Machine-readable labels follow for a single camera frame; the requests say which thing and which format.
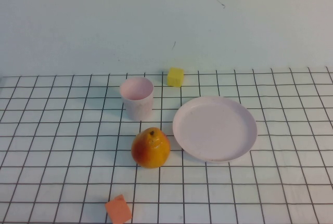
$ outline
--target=pink plate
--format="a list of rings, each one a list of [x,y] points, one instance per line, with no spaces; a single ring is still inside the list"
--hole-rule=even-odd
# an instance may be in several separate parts
[[[173,134],[190,155],[228,162],[247,153],[257,125],[241,104],[223,97],[199,97],[184,104],[173,119]]]

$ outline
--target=yellow cube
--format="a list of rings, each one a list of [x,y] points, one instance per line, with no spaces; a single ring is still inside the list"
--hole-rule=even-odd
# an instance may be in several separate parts
[[[168,73],[168,85],[181,87],[184,80],[184,70],[171,67]]]

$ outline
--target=orange cube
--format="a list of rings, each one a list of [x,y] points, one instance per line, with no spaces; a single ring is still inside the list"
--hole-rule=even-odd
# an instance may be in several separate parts
[[[132,219],[131,210],[122,194],[107,202],[105,208],[113,224],[123,224]]]

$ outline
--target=plastic cup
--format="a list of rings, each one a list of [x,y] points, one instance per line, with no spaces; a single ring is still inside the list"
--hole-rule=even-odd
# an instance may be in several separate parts
[[[128,78],[120,86],[127,115],[134,121],[142,121],[152,113],[154,85],[145,77]]]

